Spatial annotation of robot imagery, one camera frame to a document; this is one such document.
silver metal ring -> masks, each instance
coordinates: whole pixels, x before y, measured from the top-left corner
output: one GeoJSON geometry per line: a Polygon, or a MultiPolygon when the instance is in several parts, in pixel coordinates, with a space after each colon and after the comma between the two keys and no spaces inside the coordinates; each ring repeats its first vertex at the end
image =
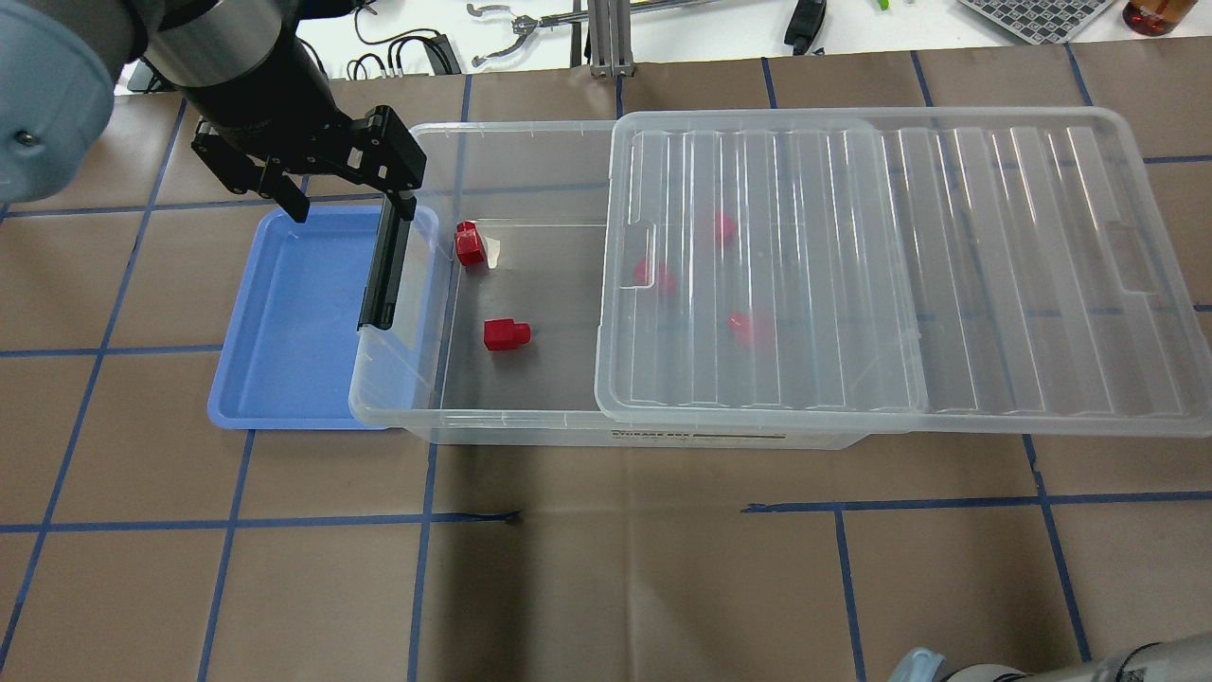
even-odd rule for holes
{"type": "Polygon", "coordinates": [[[274,0],[219,0],[196,19],[153,35],[147,58],[175,85],[218,85],[259,64],[281,30],[274,0]]]}

clear plastic container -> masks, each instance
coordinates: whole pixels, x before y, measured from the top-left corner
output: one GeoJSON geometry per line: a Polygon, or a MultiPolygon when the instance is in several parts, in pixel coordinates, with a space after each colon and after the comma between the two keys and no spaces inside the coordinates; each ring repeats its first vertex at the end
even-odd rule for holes
{"type": "Polygon", "coordinates": [[[612,153],[610,417],[1212,431],[1208,349],[1111,111],[636,113],[612,153]]]}
{"type": "Polygon", "coordinates": [[[1117,115],[614,126],[413,131],[439,228],[410,237],[393,327],[359,332],[358,420],[564,446],[1212,434],[1212,357],[1117,115]],[[452,258],[462,219],[487,271],[452,258]],[[533,339],[488,354],[482,321],[505,316],[533,339]]]}

white table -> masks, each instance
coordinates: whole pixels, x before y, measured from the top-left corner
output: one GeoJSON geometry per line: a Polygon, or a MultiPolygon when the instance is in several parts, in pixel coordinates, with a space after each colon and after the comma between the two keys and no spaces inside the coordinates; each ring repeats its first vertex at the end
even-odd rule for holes
{"type": "MultiPolygon", "coordinates": [[[[476,6],[503,2],[515,13],[532,17],[567,12],[572,0],[479,0],[476,6]]],[[[1099,15],[1076,36],[1077,42],[1103,40],[1156,40],[1124,25],[1124,0],[1099,15]]],[[[568,65],[571,27],[539,29],[530,45],[505,59],[471,68],[471,57],[510,45],[514,35],[508,17],[476,19],[461,0],[379,0],[378,16],[362,12],[359,24],[368,39],[387,38],[410,28],[430,27],[446,33],[464,73],[490,70],[555,69],[568,65]]],[[[783,31],[795,0],[715,0],[707,5],[662,10],[631,18],[631,42],[636,62],[685,62],[776,57],[790,55],[783,31]]],[[[319,50],[332,78],[345,78],[345,64],[366,52],[385,57],[385,45],[368,47],[358,41],[353,17],[304,22],[299,36],[319,50]]],[[[1212,35],[1212,0],[1197,4],[1171,34],[1212,35]]],[[[894,50],[939,50],[1022,45],[957,0],[891,0],[881,12],[875,0],[829,0],[825,24],[812,48],[829,55],[894,50]]],[[[429,61],[417,42],[405,47],[405,70],[429,73],[429,61]]],[[[367,59],[372,75],[378,67],[367,59]]]]}

brown table surface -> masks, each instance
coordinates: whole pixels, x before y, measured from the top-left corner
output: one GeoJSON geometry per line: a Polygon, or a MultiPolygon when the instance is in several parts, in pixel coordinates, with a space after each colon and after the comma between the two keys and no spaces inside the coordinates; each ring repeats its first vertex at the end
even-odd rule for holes
{"type": "MultiPolygon", "coordinates": [[[[1210,55],[1212,39],[1172,39],[333,90],[410,125],[1108,107],[1212,331],[1210,55]]],[[[879,681],[919,644],[1039,671],[1212,629],[1208,441],[431,449],[401,431],[216,429],[206,397],[268,207],[194,157],[195,120],[176,94],[120,98],[72,187],[0,208],[5,682],[879,681]],[[751,503],[804,505],[741,514],[751,503]]]]}

blue tray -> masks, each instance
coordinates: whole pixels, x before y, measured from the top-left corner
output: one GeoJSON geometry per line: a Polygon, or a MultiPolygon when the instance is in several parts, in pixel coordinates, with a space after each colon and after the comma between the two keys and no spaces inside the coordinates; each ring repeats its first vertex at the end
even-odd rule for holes
{"type": "Polygon", "coordinates": [[[207,403],[223,429],[371,429],[349,413],[358,314],[378,206],[265,216],[248,252],[207,403]]]}

